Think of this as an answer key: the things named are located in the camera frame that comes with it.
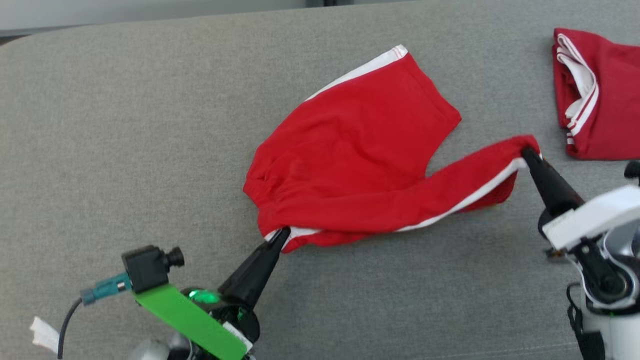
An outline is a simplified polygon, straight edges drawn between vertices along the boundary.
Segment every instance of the white stripe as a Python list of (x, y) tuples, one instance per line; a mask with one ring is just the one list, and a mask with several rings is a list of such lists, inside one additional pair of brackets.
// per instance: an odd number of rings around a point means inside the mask
[(307, 100), (311, 100), (314, 97), (316, 97), (318, 94), (320, 94), (321, 92), (330, 89), (338, 84), (341, 84), (345, 81), (351, 80), (351, 79), (355, 79), (358, 76), (363, 76), (364, 74), (368, 73), (368, 72), (372, 72), (374, 70), (378, 70), (381, 67), (384, 67), (386, 65), (389, 65), (390, 63), (393, 63), (394, 61), (398, 61), (401, 58), (404, 58), (405, 55), (407, 55), (409, 53), (409, 50), (407, 50), (404, 46), (402, 45), (398, 45), (394, 48), (392, 48), (391, 50), (387, 51), (384, 54), (381, 54), (380, 56), (378, 56), (377, 58), (369, 61), (368, 63), (355, 68), (351, 71), (349, 71), (348, 73), (344, 74), (343, 76), (337, 78), (336, 80), (334, 80), (333, 82), (331, 82), (329, 85), (325, 86), (324, 88), (320, 89), (318, 92), (316, 92), (315, 94), (311, 95)]
[[(455, 205), (453, 208), (449, 209), (445, 213), (442, 213), (433, 218), (428, 218), (415, 225), (402, 227), (398, 230), (395, 230), (394, 232), (409, 231), (413, 229), (419, 229), (421, 227), (426, 227), (431, 224), (434, 224), (435, 222), (442, 219), (443, 217), (446, 217), (447, 215), (450, 215), (452, 213), (455, 213), (459, 210), (466, 208), (467, 206), (473, 204), (474, 202), (482, 199), (482, 197), (490, 193), (493, 189), (498, 187), (498, 185), (502, 184), (509, 176), (511, 176), (511, 174), (513, 174), (514, 172), (518, 171), (521, 168), (527, 168), (527, 162), (523, 158), (515, 158), (511, 160), (511, 163), (509, 163), (509, 165), (506, 168), (502, 169), (502, 171), (500, 171), (493, 179), (489, 180), (488, 183), (482, 185), (478, 190), (474, 191), (471, 195), (465, 197), (460, 203), (458, 203), (457, 205)], [(276, 231), (277, 230), (267, 234), (267, 236), (264, 237), (265, 240), (269, 240), (276, 233)], [(303, 227), (291, 227), (291, 235), (289, 235), (289, 238), (287, 239), (285, 246), (293, 238), (297, 238), (298, 236), (316, 234), (316, 233), (319, 233), (320, 231), (322, 230), (307, 229)]]
[(584, 58), (582, 57), (578, 49), (574, 46), (573, 42), (564, 34), (558, 34), (557, 41), (559, 47), (557, 48), (556, 58), (558, 61), (560, 61), (560, 63), (569, 68), (574, 79), (576, 80), (576, 84), (582, 84), (582, 81), (581, 79), (579, 79), (579, 75), (577, 74), (576, 65), (581, 65), (586, 70), (588, 70), (589, 75), (591, 76), (591, 80), (593, 81), (593, 86), (588, 93), (583, 94), (583, 91), (580, 91), (583, 102), (571, 118), (571, 122), (568, 125), (571, 133), (573, 135), (577, 135), (578, 133), (580, 133), (580, 130), (587, 122), (587, 120), (589, 120), (589, 116), (591, 115), (593, 108), (598, 102), (600, 88), (598, 87), (598, 81), (596, 79), (595, 73), (591, 70), (591, 68), (589, 68), (587, 62), (584, 61)]
[(488, 183), (482, 185), (478, 190), (476, 190), (474, 193), (472, 193), (468, 197), (465, 197), (459, 204), (449, 209), (449, 211), (447, 211), (446, 213), (438, 215), (437, 217), (429, 218), (425, 221), (422, 221), (419, 224), (405, 226), (396, 231), (407, 231), (407, 230), (418, 229), (420, 227), (429, 226), (437, 222), (441, 218), (446, 217), (447, 215), (450, 215), (452, 213), (455, 213), (456, 211), (466, 208), (467, 206), (473, 204), (474, 202), (482, 199), (483, 196), (490, 193), (493, 189), (498, 187), (498, 185), (502, 184), (509, 176), (511, 176), (511, 174), (513, 174), (514, 172), (516, 172), (518, 169), (521, 169), (521, 168), (527, 168), (527, 162), (524, 161), (523, 158), (515, 158), (511, 160), (511, 163), (509, 163), (509, 165), (506, 168), (502, 169), (502, 171), (500, 171), (493, 179), (491, 179)]

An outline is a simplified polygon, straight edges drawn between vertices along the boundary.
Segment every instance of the black strap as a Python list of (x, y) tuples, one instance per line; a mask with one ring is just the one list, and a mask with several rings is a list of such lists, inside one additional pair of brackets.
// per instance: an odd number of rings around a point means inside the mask
[(567, 316), (569, 324), (575, 333), (575, 339), (578, 341), (580, 353), (584, 360), (605, 360), (604, 358), (604, 340), (602, 334), (598, 332), (584, 332), (582, 328), (582, 311), (575, 305), (571, 298), (571, 289), (580, 286), (579, 282), (569, 284), (566, 288), (566, 296), (569, 299), (569, 308), (567, 308)]

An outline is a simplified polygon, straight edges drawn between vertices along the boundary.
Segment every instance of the white label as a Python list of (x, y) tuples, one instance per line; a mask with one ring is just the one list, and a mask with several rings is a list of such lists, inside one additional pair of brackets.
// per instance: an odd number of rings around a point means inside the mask
[(236, 329), (236, 327), (231, 325), (231, 323), (229, 322), (225, 322), (224, 324), (222, 324), (222, 327), (224, 327), (228, 332), (235, 335), (238, 339), (240, 339), (240, 341), (244, 343), (244, 345), (246, 346), (246, 352), (249, 352), (249, 350), (251, 350), (251, 348), (253, 347), (253, 343), (251, 343), (249, 339), (245, 338), (240, 330)]

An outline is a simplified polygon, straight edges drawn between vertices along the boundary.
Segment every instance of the gray fabric surface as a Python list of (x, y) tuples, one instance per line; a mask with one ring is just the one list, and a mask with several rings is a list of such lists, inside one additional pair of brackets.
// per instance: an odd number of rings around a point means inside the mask
[[(623, 163), (575, 161), (557, 128), (556, 26), (640, 43), (634, 0), (432, 0), (91, 26), (0, 47), (0, 348), (59, 328), (120, 254), (179, 245), (177, 286), (216, 287), (257, 246), (253, 151), (302, 100), (404, 44), (463, 116), (430, 171), (533, 133), (589, 198)], [(548, 264), (526, 174), (507, 203), (426, 229), (284, 256), (257, 307), (259, 359), (579, 359), (569, 265)], [(129, 295), (81, 308), (66, 359), (121, 359), (171, 330)]]

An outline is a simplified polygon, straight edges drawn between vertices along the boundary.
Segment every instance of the red shorts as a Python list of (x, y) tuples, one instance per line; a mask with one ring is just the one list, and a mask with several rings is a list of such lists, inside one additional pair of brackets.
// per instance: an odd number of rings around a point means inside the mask
[(567, 153), (579, 159), (640, 158), (640, 47), (555, 29), (554, 83)]
[(291, 226), (284, 252), (431, 225), (507, 199), (532, 136), (485, 147), (430, 177), (460, 114), (401, 45), (296, 108), (257, 149), (244, 191), (263, 236)]

